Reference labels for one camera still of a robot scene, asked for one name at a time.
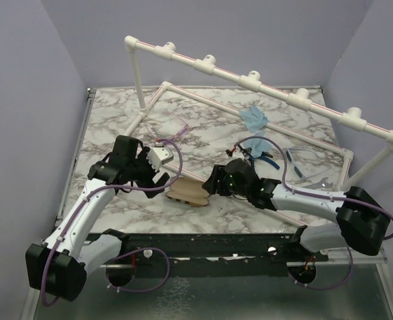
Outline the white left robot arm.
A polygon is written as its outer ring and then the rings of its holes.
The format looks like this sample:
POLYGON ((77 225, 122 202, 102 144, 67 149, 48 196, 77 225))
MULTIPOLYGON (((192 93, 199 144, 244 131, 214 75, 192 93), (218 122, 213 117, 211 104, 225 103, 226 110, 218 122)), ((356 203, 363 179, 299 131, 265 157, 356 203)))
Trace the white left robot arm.
POLYGON ((108 229, 90 244, 87 238, 98 217, 120 191, 142 191, 151 199, 173 183, 164 173, 153 178, 160 167, 173 159, 174 142, 159 139, 148 147, 136 138, 117 136, 112 152, 90 167, 87 181, 67 217, 40 244, 32 244, 25 253, 29 285, 41 293, 42 304, 48 301, 75 300, 87 276, 104 263, 132 263, 141 249, 130 249, 129 236, 108 229))

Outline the silver wrench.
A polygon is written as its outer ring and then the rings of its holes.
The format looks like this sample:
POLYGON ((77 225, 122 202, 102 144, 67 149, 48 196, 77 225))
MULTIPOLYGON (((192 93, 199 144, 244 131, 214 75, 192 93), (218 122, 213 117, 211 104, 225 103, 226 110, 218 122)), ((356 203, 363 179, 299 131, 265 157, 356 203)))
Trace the silver wrench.
POLYGON ((306 189, 331 188, 334 184, 329 182, 327 177, 321 178, 318 182, 305 186, 306 189))

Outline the light blue sunglasses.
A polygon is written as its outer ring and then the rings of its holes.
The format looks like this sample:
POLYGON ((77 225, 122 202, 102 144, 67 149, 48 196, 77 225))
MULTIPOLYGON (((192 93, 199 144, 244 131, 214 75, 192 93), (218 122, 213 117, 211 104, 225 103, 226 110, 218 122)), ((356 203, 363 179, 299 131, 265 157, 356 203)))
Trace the light blue sunglasses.
POLYGON ((286 155, 288 163, 292 166, 294 173, 297 175, 301 182, 305 182, 308 179, 314 178, 323 173, 323 171, 321 171, 310 175, 305 174, 302 170, 302 167, 299 165, 300 160, 296 159, 294 156, 295 154, 301 155, 303 157, 303 160, 307 160, 307 158, 318 159, 318 154, 315 151, 301 147, 286 147, 284 148, 284 153, 286 155))

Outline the white PVC pipe rack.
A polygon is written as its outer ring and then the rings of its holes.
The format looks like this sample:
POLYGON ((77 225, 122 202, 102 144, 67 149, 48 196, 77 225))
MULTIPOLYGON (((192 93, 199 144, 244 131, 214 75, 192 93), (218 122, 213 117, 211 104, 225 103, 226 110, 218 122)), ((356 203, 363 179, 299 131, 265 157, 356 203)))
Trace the white PVC pipe rack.
POLYGON ((216 58, 213 55, 206 55, 203 59, 194 59, 192 57, 182 55, 176 51, 175 45, 172 42, 168 42, 163 46, 152 45, 140 41, 131 35, 128 35, 124 39, 124 45, 132 64, 133 80, 139 103, 139 111, 129 127, 125 130, 126 135, 130 135, 134 131, 139 123, 141 123, 141 121, 148 115, 151 108, 165 91, 173 91, 190 99, 199 101, 211 107, 215 107, 216 109, 225 111, 231 115, 239 115, 239 112, 231 107, 227 107, 221 103, 217 103, 211 99, 192 93, 168 81, 164 81, 153 94, 152 98, 146 102, 143 94, 143 86, 141 84, 141 75, 139 72, 139 65, 136 55, 137 50, 142 50, 153 53, 155 56, 162 59, 187 65, 192 67, 194 70, 206 75, 230 81, 251 92, 262 93, 268 97, 283 101, 287 105, 297 108, 301 111, 311 112, 327 119, 337 121, 338 124, 354 131, 365 132, 385 140, 385 142, 387 142, 387 146, 385 146, 383 150, 375 155, 373 159, 369 160, 369 162, 367 162, 353 176, 349 177, 348 172, 354 157, 352 151, 337 147, 321 140, 317 140, 313 137, 309 137, 302 133, 287 129, 275 123, 268 123, 266 125, 268 129, 341 155, 343 157, 344 163, 336 185, 337 189, 339 190, 349 189, 350 186, 355 185, 357 182, 362 180, 365 176, 367 176, 367 174, 369 174, 373 169, 375 169, 377 166, 379 166, 379 164, 381 164, 393 154, 393 130, 388 130, 367 122, 361 118, 362 111, 357 107, 351 107, 345 113, 332 110, 328 107, 312 102, 312 100, 308 98, 309 93, 307 89, 299 88, 295 93, 285 93, 280 89, 270 87, 269 85, 262 83, 260 81, 260 74, 257 71, 250 71, 248 75, 238 75, 216 66, 216 58))

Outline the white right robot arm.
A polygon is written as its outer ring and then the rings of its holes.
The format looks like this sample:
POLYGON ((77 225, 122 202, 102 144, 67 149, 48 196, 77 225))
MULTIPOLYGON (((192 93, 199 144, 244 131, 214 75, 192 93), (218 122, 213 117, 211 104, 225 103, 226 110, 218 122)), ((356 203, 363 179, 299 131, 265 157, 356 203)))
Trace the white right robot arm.
POLYGON ((299 228, 292 237, 287 249, 298 261, 338 247, 375 256, 390 224, 381 207, 359 187, 345 193, 293 189, 280 180, 259 177, 242 159, 215 165, 202 188, 210 195, 238 195, 258 209, 294 211, 325 219, 323 225, 299 228))

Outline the black blue sunglasses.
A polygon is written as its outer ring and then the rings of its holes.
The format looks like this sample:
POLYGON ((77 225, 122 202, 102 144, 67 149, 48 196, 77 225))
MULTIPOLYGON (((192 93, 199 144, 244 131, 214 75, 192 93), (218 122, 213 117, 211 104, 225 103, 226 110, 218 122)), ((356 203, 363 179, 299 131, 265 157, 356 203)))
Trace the black blue sunglasses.
POLYGON ((280 166, 273 160, 273 155, 270 153, 270 151, 263 152, 262 156, 260 156, 258 158, 250 156, 249 158, 247 158, 245 160, 250 165, 251 169, 255 169, 255 161, 256 160, 266 162, 276 170, 280 169, 280 166))

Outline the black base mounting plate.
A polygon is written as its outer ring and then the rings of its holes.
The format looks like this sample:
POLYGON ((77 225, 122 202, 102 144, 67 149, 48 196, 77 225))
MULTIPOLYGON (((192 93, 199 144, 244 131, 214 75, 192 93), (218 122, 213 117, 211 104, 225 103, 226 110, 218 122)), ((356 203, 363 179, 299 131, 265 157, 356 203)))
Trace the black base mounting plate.
POLYGON ((292 233, 179 234, 104 231, 119 241, 121 255, 151 249, 153 255, 109 261, 108 275, 154 279, 171 277, 285 277, 288 263, 303 265, 309 259, 327 261, 320 253, 301 247, 292 233))

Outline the blue cleaning cloth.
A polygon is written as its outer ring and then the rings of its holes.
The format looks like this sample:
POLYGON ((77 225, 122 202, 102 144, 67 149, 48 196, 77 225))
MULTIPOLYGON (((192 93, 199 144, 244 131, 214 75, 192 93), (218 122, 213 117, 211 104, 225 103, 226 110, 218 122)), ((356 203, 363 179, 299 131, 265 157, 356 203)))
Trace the blue cleaning cloth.
POLYGON ((250 133, 258 132, 269 123, 266 115, 255 105, 251 105, 247 110, 239 111, 239 114, 250 133))
POLYGON ((262 156, 263 152, 267 152, 272 148, 266 140, 256 138, 244 141, 243 146, 246 149, 251 149, 250 154, 255 158, 262 156))

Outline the plaid glasses case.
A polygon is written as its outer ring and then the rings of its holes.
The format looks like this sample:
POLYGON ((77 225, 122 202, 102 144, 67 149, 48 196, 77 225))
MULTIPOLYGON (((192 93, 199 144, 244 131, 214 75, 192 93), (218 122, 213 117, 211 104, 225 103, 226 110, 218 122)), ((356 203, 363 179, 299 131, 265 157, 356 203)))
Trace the plaid glasses case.
POLYGON ((192 207, 205 207, 209 204, 210 194, 202 188, 202 185, 202 181, 180 177, 170 186, 165 196, 192 207))

